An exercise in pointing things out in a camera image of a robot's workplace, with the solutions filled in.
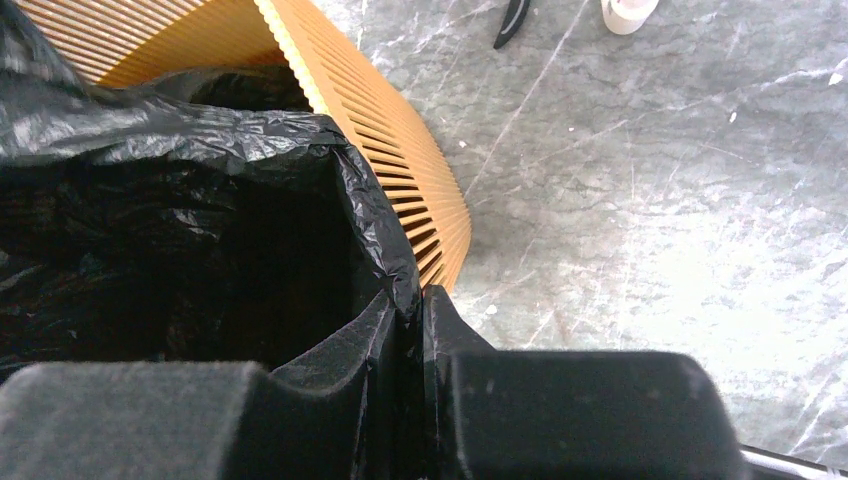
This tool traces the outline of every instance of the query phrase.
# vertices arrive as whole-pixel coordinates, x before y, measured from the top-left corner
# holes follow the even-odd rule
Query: black plastic part
[[[509,7],[506,9],[506,16],[498,38],[495,39],[495,50],[503,47],[521,28],[524,23],[524,17],[527,16],[527,10],[530,8],[530,0],[510,0]]]
[[[326,422],[288,396],[255,364],[28,367],[0,390],[0,478],[280,478],[306,450],[291,427]]]
[[[441,417],[449,390],[451,354],[457,350],[487,353],[496,350],[462,320],[442,286],[431,285],[424,290],[422,325],[427,476],[436,479],[441,470],[441,452],[446,450]]]
[[[747,478],[721,400],[688,357],[469,352],[450,375],[442,478]]]
[[[0,388],[0,478],[397,478],[394,306],[380,294],[365,313],[273,375],[222,363],[24,369]]]

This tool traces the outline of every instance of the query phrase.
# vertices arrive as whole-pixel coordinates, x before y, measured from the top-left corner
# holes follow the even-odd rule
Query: black garbage bag
[[[366,310],[417,328],[389,200],[287,68],[106,89],[0,13],[0,381],[47,360],[277,368]]]

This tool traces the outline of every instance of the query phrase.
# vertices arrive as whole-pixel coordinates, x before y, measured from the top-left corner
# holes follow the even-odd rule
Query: black scissor handle
[[[506,9],[503,25],[498,32],[498,38],[495,39],[495,50],[506,45],[506,42],[515,35],[515,32],[521,27],[524,22],[524,17],[527,16],[527,10],[530,8],[530,0],[509,0],[509,7]]]

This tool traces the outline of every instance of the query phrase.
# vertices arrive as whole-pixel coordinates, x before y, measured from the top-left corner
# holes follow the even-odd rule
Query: roll of tape
[[[659,0],[601,0],[604,23],[618,35],[629,35],[639,30],[657,8]]]

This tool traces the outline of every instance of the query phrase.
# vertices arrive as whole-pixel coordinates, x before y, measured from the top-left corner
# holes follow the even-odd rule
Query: gray marble surface
[[[475,329],[690,354],[743,442],[848,467],[848,0],[533,0],[501,51],[506,0],[317,3],[465,192]]]

